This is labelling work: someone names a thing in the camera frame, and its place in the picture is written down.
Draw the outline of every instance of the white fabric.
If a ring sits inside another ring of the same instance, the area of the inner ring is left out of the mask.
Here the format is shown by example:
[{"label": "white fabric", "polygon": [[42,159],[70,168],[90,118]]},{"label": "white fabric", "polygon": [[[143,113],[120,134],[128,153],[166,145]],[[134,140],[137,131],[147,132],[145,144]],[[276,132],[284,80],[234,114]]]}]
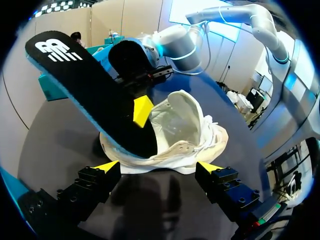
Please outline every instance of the white fabric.
[{"label": "white fabric", "polygon": [[142,174],[157,168],[169,168],[182,174],[196,171],[198,161],[212,162],[225,149],[228,134],[203,116],[199,103],[184,90],[169,94],[154,106],[149,120],[153,126],[158,152],[148,159],[125,154],[100,133],[105,154],[119,160],[122,174]]}]

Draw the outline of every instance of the screw head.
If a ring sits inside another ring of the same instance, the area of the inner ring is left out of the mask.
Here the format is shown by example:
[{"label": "screw head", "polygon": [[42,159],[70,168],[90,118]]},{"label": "screw head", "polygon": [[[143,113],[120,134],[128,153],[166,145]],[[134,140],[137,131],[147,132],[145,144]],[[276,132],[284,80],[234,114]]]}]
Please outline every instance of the screw head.
[{"label": "screw head", "polygon": [[244,204],[246,202],[246,199],[244,197],[240,197],[238,202]]},{"label": "screw head", "polygon": [[44,202],[40,200],[40,201],[38,202],[37,206],[40,208],[43,204],[44,204]]},{"label": "screw head", "polygon": [[77,201],[77,198],[76,198],[75,196],[73,196],[73,197],[70,198],[70,201],[71,201],[72,203],[74,203],[75,201]]},{"label": "screw head", "polygon": [[259,190],[257,190],[257,189],[253,190],[252,191],[252,197],[255,198],[255,199],[259,198],[260,197],[259,193],[260,193]]},{"label": "screw head", "polygon": [[29,208],[29,213],[33,213],[35,211],[35,208],[33,207],[33,206],[31,206],[30,208]]},{"label": "screw head", "polygon": [[225,182],[225,183],[223,184],[223,186],[224,186],[225,189],[228,189],[228,188],[230,187],[230,183]]}]

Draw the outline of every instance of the teal machine base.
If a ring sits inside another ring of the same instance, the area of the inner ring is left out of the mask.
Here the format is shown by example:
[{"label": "teal machine base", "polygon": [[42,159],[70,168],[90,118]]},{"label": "teal machine base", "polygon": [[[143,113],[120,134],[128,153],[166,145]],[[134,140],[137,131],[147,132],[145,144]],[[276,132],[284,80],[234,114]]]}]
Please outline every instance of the teal machine base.
[{"label": "teal machine base", "polygon": [[[90,54],[92,54],[92,56],[103,66],[104,70],[108,72],[111,68],[111,65],[108,60],[108,55],[112,47],[113,47],[113,44],[105,44],[100,46],[88,47],[86,48],[86,50]],[[40,77],[38,77],[38,81],[47,101],[54,101],[54,100],[68,98],[60,90],[60,88],[50,80],[50,78],[47,75],[42,74]]]}]

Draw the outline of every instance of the ceiling light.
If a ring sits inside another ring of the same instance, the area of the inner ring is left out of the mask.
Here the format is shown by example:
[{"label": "ceiling light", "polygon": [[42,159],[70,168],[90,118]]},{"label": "ceiling light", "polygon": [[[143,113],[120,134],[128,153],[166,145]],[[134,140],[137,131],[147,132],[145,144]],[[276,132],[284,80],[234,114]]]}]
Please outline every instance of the ceiling light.
[{"label": "ceiling light", "polygon": [[37,18],[42,15],[42,11],[37,12],[34,16]]}]

